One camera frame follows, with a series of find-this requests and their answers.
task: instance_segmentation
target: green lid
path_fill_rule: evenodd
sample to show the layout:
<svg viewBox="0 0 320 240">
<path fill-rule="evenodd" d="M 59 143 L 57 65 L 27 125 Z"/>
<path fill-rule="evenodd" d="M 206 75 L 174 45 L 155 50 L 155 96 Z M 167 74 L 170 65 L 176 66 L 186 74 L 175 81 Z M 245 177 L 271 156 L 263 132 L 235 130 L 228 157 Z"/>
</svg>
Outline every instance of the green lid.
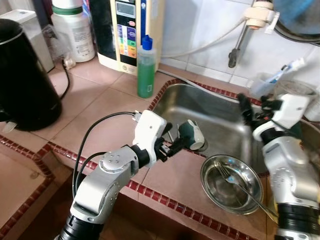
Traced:
<svg viewBox="0 0 320 240">
<path fill-rule="evenodd" d="M 72 9 L 65 9 L 65 8 L 52 6 L 52 11 L 55 14 L 59 14 L 59 15 L 76 15 L 76 14 L 82 13 L 83 9 L 82 9 L 82 6 L 77 8 L 72 8 Z"/>
</svg>

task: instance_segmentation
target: mug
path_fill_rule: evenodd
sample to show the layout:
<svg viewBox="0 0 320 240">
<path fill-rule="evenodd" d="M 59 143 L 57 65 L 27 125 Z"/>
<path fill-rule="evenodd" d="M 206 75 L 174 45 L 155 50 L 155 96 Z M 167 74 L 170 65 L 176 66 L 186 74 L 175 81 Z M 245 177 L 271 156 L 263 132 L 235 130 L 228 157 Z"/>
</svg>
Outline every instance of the mug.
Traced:
<svg viewBox="0 0 320 240">
<path fill-rule="evenodd" d="M 187 137 L 186 147 L 190 150 L 198 150 L 205 144 L 205 137 L 195 121 L 188 119 L 178 129 L 180 138 Z"/>
</svg>

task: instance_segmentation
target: sink basin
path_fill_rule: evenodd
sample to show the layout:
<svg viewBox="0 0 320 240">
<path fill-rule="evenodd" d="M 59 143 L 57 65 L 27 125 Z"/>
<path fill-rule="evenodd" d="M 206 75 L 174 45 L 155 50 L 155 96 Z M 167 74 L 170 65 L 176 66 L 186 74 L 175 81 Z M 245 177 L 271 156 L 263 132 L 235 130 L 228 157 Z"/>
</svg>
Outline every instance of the sink basin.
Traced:
<svg viewBox="0 0 320 240">
<path fill-rule="evenodd" d="M 196 121 L 207 141 L 207 146 L 199 151 L 202 155 L 229 155 L 258 174 L 267 171 L 262 144 L 253 139 L 250 127 L 244 125 L 236 100 L 178 83 L 166 89 L 153 111 L 173 124 L 173 138 L 178 135 L 177 124 L 188 119 Z M 167 134 L 164 138 L 170 141 Z"/>
</svg>

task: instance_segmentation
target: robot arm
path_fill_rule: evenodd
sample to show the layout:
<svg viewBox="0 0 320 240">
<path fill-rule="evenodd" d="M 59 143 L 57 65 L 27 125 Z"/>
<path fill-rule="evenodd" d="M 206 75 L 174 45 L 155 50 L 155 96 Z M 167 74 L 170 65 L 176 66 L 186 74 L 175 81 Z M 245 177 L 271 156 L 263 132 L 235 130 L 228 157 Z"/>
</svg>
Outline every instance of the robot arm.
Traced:
<svg viewBox="0 0 320 240">
<path fill-rule="evenodd" d="M 80 184 L 66 224 L 55 240 L 98 240 L 119 191 L 138 170 L 150 168 L 157 159 L 166 161 L 183 149 L 183 138 L 177 138 L 170 147 L 163 144 L 162 135 L 172 125 L 152 111 L 137 113 L 135 120 L 134 145 L 103 155 L 96 169 Z"/>
<path fill-rule="evenodd" d="M 301 141 L 285 132 L 300 121 L 309 100 L 291 94 L 275 101 L 263 98 L 264 113 L 252 119 L 248 99 L 244 95 L 238 99 L 253 137 L 264 143 L 264 163 L 279 215 L 275 240 L 320 240 L 319 180 Z"/>
</svg>

